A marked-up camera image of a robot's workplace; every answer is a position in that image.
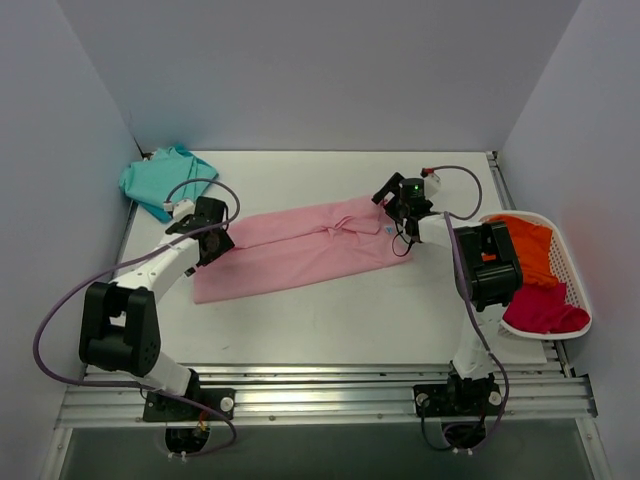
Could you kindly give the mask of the pink t shirt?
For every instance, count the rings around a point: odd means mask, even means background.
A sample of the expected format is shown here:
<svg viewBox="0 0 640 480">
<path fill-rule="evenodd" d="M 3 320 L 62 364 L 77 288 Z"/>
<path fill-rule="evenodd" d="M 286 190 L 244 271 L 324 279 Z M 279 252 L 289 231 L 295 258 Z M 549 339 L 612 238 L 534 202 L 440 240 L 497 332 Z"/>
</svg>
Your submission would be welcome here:
<svg viewBox="0 0 640 480">
<path fill-rule="evenodd" d="M 193 302 L 206 304 L 273 293 L 411 259 L 393 252 L 399 241 L 368 197 L 265 213 L 236 220 L 235 247 L 197 270 Z"/>
</svg>

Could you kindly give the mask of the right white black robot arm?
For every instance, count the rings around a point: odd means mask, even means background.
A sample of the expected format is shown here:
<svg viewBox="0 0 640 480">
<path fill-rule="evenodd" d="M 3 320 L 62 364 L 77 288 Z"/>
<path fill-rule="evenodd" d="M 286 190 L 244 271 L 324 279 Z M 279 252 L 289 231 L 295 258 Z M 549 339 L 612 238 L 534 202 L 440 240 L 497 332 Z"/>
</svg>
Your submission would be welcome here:
<svg viewBox="0 0 640 480">
<path fill-rule="evenodd" d="M 424 168 L 417 177 L 396 172 L 372 196 L 395 223 L 408 248 L 438 245 L 450 250 L 457 292 L 468 320 L 452 360 L 456 380 L 444 388 L 444 400 L 455 412 L 469 411 L 480 400 L 474 381 L 490 378 L 498 364 L 491 342 L 498 334 L 499 313 L 523 286 L 523 273 L 508 227 L 503 221 L 473 222 L 434 210 L 439 192 L 438 168 Z"/>
</svg>

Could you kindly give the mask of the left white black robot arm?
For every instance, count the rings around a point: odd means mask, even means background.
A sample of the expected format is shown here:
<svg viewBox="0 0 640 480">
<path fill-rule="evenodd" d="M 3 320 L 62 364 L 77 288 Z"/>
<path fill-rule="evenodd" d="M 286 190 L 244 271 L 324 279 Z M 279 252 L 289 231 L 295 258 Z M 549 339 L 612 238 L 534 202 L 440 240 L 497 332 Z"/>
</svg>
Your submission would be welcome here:
<svg viewBox="0 0 640 480">
<path fill-rule="evenodd" d="M 167 392 L 165 405 L 179 419 L 202 405 L 198 375 L 162 352 L 158 301 L 181 276 L 190 276 L 234 248 L 226 231 L 225 202 L 200 197 L 177 204 L 179 214 L 153 250 L 108 283 L 86 290 L 79 340 L 80 360 L 126 373 L 153 391 Z"/>
</svg>

